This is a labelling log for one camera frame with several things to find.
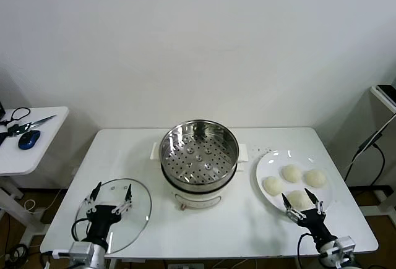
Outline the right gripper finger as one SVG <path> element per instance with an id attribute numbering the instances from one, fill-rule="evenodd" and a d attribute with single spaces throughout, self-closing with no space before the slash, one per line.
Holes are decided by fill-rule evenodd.
<path id="1" fill-rule="evenodd" d="M 319 215 L 324 215 L 325 214 L 325 210 L 324 210 L 324 207 L 323 207 L 323 201 L 320 201 L 309 189 L 305 188 L 304 190 L 307 193 L 307 195 L 308 195 L 309 199 L 311 200 L 311 202 L 315 205 L 317 213 Z"/>
<path id="2" fill-rule="evenodd" d="M 291 203 L 287 199 L 286 195 L 282 193 L 283 204 L 285 206 L 285 213 L 289 219 L 292 221 L 301 221 L 305 219 L 305 215 L 302 214 L 299 210 L 296 210 L 292 207 Z"/>

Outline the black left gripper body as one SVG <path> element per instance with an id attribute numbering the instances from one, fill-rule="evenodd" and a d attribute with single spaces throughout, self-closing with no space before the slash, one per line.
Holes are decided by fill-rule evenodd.
<path id="1" fill-rule="evenodd" d="M 107 236 L 110 227 L 121 221 L 121 215 L 113 213 L 114 205 L 96 205 L 96 211 L 87 213 L 90 228 L 84 242 L 91 242 L 103 249 L 108 248 Z"/>

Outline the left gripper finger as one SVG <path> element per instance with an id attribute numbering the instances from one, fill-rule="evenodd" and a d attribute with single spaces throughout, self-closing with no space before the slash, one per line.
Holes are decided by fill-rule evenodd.
<path id="1" fill-rule="evenodd" d="M 83 206 L 86 208 L 86 213 L 90 213 L 92 211 L 92 208 L 94 207 L 94 203 L 98 197 L 100 188 L 101 188 L 101 182 L 97 184 L 97 186 L 91 191 L 89 196 L 84 198 Z"/>
<path id="2" fill-rule="evenodd" d="M 132 190 L 129 184 L 124 201 L 112 209 L 112 214 L 123 215 L 132 207 Z"/>

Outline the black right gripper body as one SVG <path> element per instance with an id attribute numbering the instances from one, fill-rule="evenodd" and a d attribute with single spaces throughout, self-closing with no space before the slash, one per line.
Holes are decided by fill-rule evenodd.
<path id="1" fill-rule="evenodd" d="M 325 214 L 318 214 L 317 211 L 302 211 L 304 215 L 302 220 L 298 220 L 297 225 L 307 228 L 311 233 L 316 249 L 320 250 L 324 245 L 336 240 L 324 224 Z"/>

